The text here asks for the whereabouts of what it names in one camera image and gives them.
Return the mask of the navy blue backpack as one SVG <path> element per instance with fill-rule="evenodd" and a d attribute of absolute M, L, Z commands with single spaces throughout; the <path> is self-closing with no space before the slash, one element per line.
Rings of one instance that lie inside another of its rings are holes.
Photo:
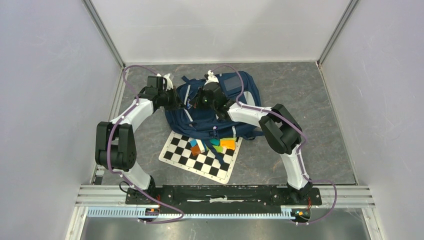
<path fill-rule="evenodd" d="M 239 101 L 244 104 L 262 106 L 259 90 L 253 77 L 245 72 L 238 72 L 243 80 L 244 91 Z M 216 74 L 225 95 L 232 101 L 241 92 L 241 81 L 235 72 Z M 189 79 L 185 75 L 181 77 L 184 84 L 176 88 L 176 93 L 186 105 L 185 108 L 176 110 L 165 110 L 165 118 L 171 128 L 177 134 L 198 140 L 223 139 L 232 137 L 242 137 L 253 140 L 263 136 L 261 130 L 256 130 L 256 126 L 244 122 L 234 122 L 231 120 L 219 119 L 213 109 L 199 109 L 190 105 L 198 93 L 200 87 L 206 83 L 203 79 Z"/>

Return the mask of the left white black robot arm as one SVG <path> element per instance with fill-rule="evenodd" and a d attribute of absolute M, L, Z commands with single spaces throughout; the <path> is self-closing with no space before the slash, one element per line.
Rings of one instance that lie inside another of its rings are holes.
<path fill-rule="evenodd" d="M 145 204 L 156 200 L 157 190 L 152 187 L 153 178 L 137 163 L 135 131 L 159 108 L 182 107 L 170 73 L 148 76 L 146 86 L 122 114 L 111 121 L 101 121 L 96 127 L 95 162 L 119 175 L 131 188 L 139 189 L 137 196 Z"/>

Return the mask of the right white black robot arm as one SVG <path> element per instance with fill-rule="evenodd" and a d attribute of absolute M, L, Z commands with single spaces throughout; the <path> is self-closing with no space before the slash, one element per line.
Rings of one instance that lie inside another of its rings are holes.
<path fill-rule="evenodd" d="M 303 132 L 282 104 L 260 107 L 227 97 L 220 84 L 207 81 L 189 103 L 197 109 L 211 109 L 224 120 L 240 122 L 260 128 L 268 145 L 278 153 L 287 174 L 289 199 L 302 204 L 313 187 L 302 156 Z"/>

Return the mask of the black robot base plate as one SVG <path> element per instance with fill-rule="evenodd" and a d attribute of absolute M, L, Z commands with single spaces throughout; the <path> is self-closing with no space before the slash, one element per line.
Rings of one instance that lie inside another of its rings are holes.
<path fill-rule="evenodd" d="M 277 214 L 281 206 L 321 206 L 320 190 L 300 196 L 285 185 L 163 185 L 151 191 L 161 214 Z"/>

